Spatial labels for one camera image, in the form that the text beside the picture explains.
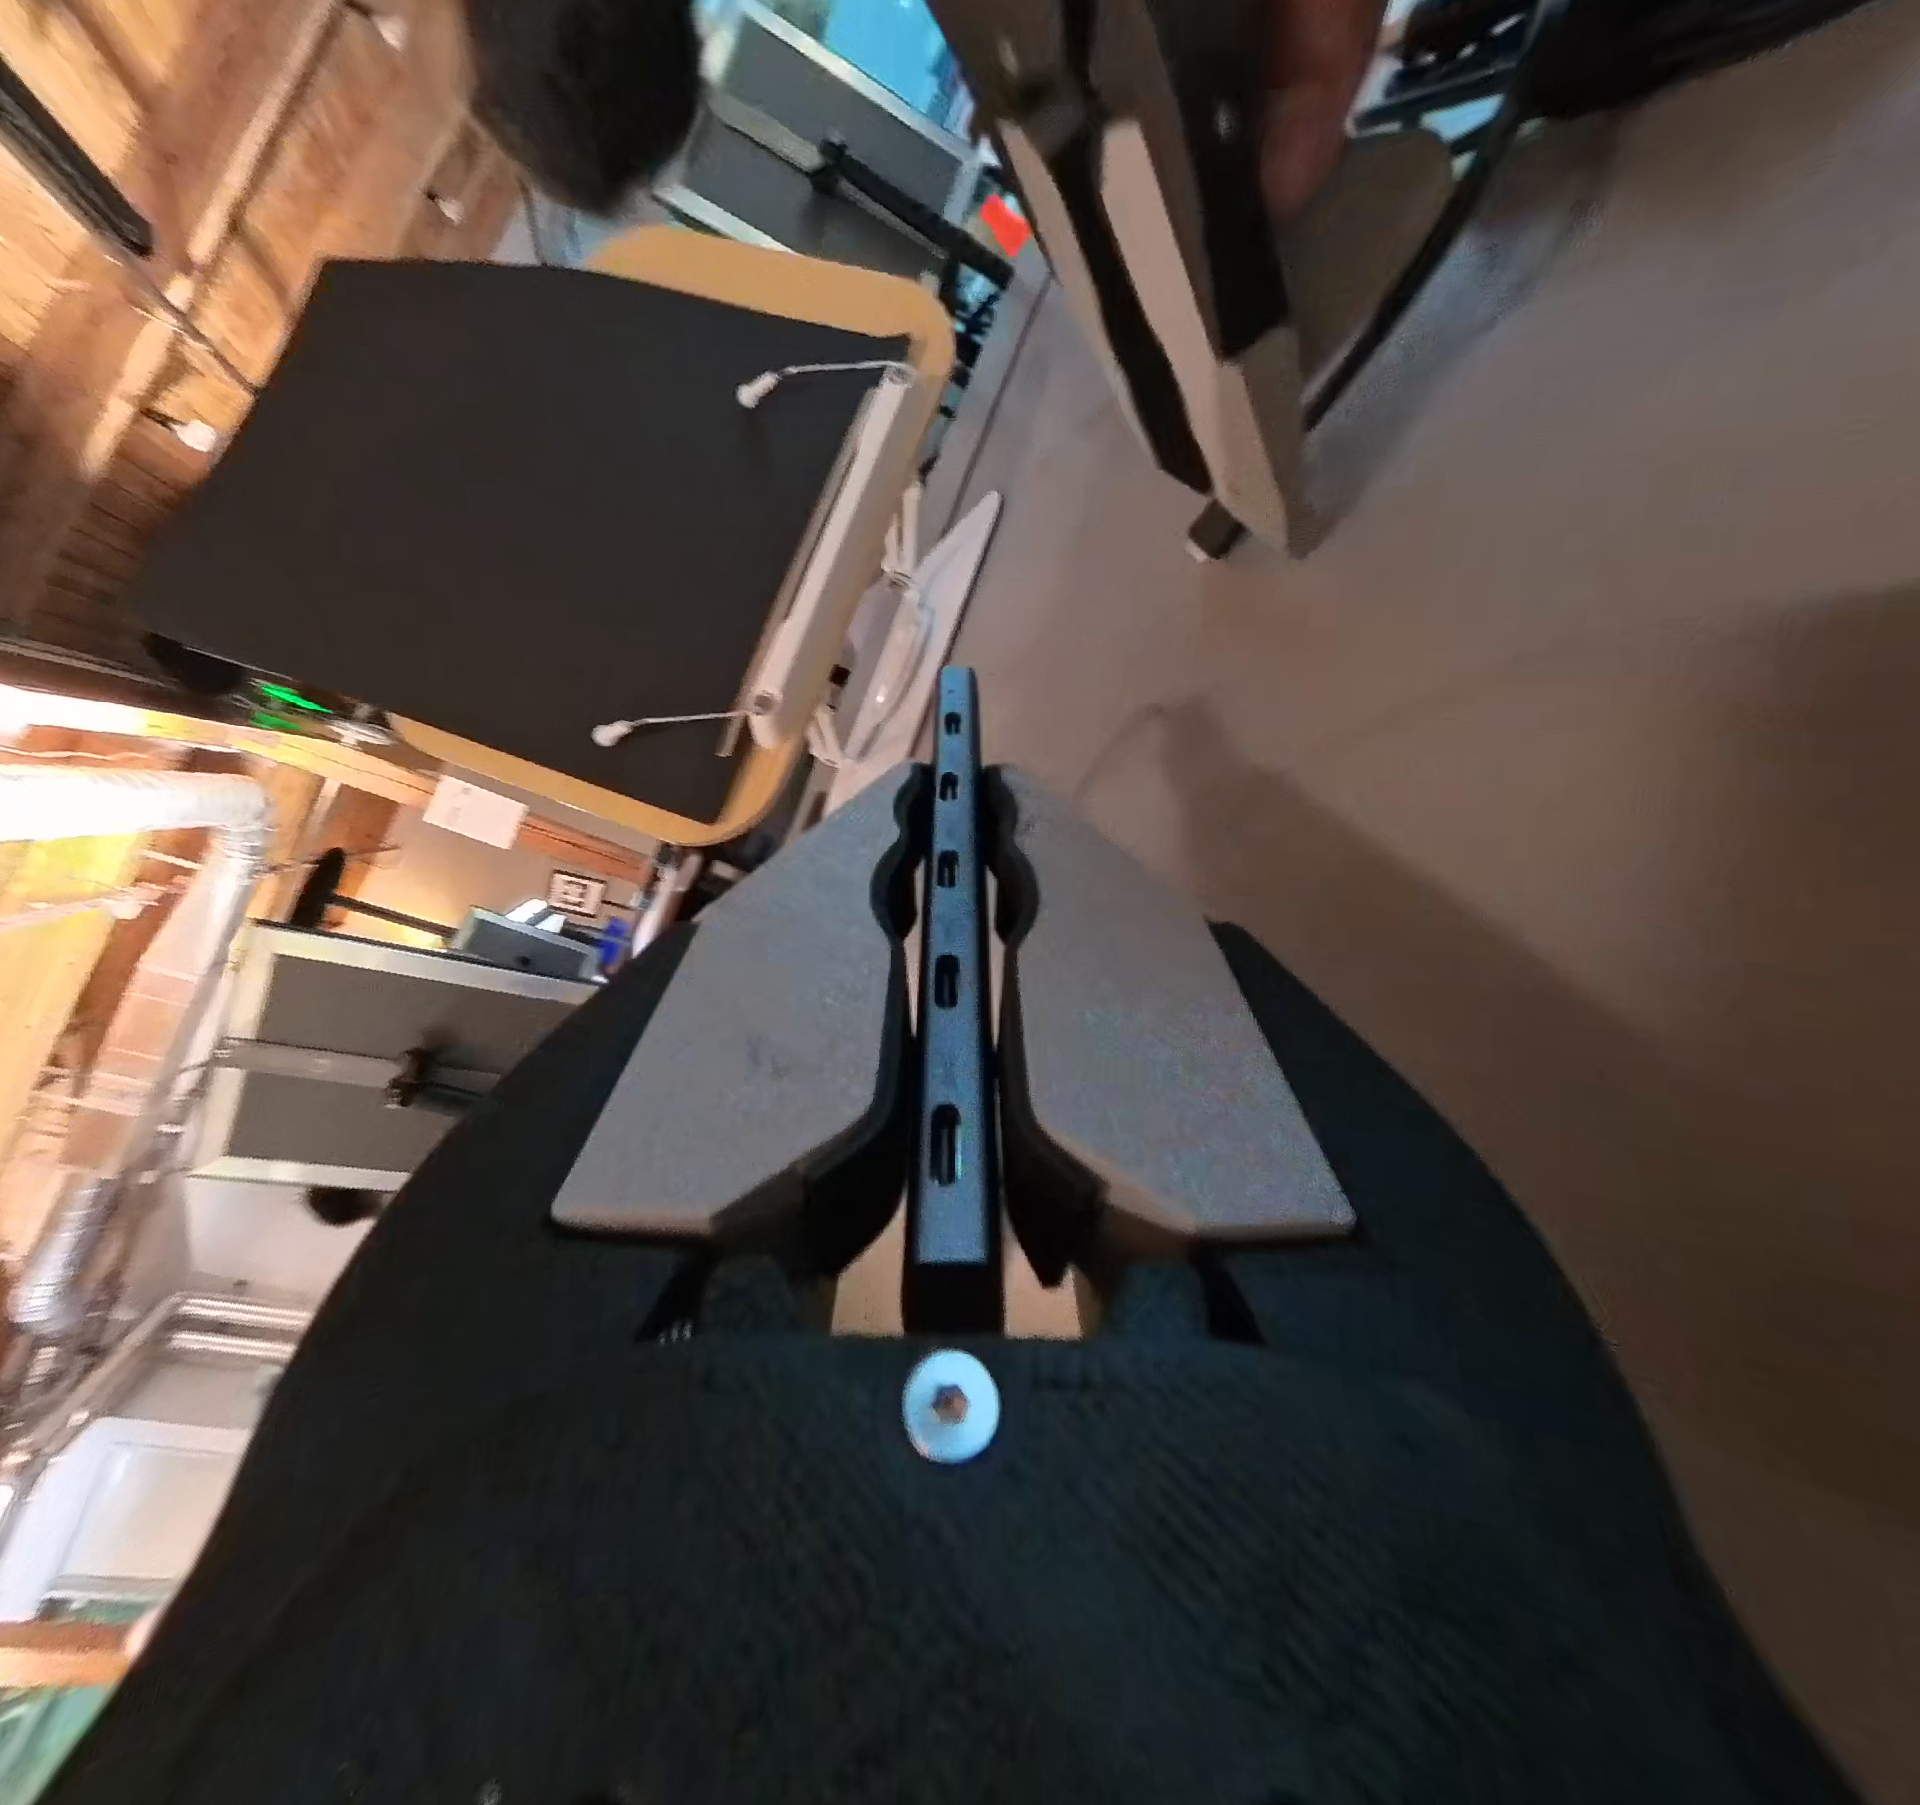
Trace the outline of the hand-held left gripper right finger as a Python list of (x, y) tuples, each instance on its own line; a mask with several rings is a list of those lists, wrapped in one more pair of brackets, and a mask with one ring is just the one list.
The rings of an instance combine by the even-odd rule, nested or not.
[(1202, 911), (1042, 780), (984, 774), (1008, 1232), (1042, 1282), (1322, 1245), (1353, 1204)]

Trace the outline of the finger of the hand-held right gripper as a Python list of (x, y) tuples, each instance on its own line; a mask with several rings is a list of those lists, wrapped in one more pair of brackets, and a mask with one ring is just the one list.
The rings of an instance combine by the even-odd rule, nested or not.
[(1300, 353), (1290, 318), (1254, 315), (1254, 341), (1229, 341), (1224, 315), (1207, 309), (1207, 266), (1179, 243), (1142, 124), (1105, 127), (1105, 224), (1172, 367), (1208, 498), (1237, 526), (1283, 547), (1300, 475)]
[(995, 152), (1142, 454), (1187, 493), (1215, 498), (1187, 404), (1100, 199), (1095, 136), (1080, 127), (1058, 143), (1034, 143), (1022, 124), (995, 124)]

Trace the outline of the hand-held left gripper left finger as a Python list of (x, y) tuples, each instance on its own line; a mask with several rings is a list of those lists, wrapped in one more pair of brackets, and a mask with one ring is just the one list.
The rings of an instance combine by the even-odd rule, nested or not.
[(712, 902), (552, 1222), (846, 1270), (893, 1222), (916, 1110), (909, 932), (922, 765)]

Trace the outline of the grey box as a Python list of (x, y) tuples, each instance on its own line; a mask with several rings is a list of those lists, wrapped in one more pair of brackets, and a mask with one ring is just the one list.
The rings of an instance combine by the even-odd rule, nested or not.
[(542, 902), (524, 902), (508, 915), (471, 904), (446, 953), (536, 977), (592, 982), (600, 976), (600, 937)]

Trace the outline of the white table base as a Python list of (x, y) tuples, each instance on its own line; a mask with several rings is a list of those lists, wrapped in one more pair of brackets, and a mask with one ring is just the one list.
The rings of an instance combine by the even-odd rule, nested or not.
[(920, 493), (886, 526), (885, 571), (864, 589), (815, 713), (819, 814), (834, 814), (893, 765), (916, 761), (935, 717), (942, 668), (972, 604), (973, 573), (994, 547), (1002, 498), (981, 498), (935, 544), (920, 544)]

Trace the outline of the grey partition panel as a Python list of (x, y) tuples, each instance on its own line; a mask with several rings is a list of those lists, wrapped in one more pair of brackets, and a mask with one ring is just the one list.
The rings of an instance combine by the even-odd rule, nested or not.
[(207, 1183), (394, 1197), (598, 990), (465, 953), (246, 928), (179, 1166)]
[(988, 152), (916, 112), (763, 0), (721, 0), (662, 214), (751, 250), (925, 277), (972, 230)]

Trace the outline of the white paper note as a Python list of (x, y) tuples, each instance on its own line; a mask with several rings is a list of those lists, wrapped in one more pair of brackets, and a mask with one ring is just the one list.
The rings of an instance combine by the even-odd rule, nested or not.
[(430, 795), (423, 803), (423, 825), (430, 833), (446, 833), (463, 835), (471, 845), (494, 847), (494, 853), (512, 853), (516, 847), (516, 833), (528, 821), (528, 803), (489, 789), (489, 783), (465, 783), (457, 774), (441, 774), (430, 783)]

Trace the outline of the dark device with green light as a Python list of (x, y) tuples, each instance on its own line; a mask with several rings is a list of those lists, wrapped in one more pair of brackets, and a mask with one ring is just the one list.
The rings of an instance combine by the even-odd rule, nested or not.
[(346, 705), (341, 695), (307, 695), (301, 684), (256, 675), (241, 660), (207, 658), (165, 637), (141, 637), (141, 653), (197, 709), (218, 709), (251, 733), (337, 740), (343, 748), (394, 745), (385, 713), (369, 705)]

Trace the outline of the white insulated pipe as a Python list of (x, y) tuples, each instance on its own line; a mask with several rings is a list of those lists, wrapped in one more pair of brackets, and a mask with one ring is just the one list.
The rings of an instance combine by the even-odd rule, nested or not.
[(40, 761), (0, 768), (5, 845), (146, 833), (215, 833), (197, 878), (218, 932), (234, 937), (273, 845), (273, 811), (256, 780)]

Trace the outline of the black wall rail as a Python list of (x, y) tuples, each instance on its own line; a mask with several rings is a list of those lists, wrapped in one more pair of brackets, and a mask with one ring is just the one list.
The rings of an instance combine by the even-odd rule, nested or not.
[(150, 224), (10, 63), (0, 63), (0, 143), (107, 253), (130, 263), (156, 253)]

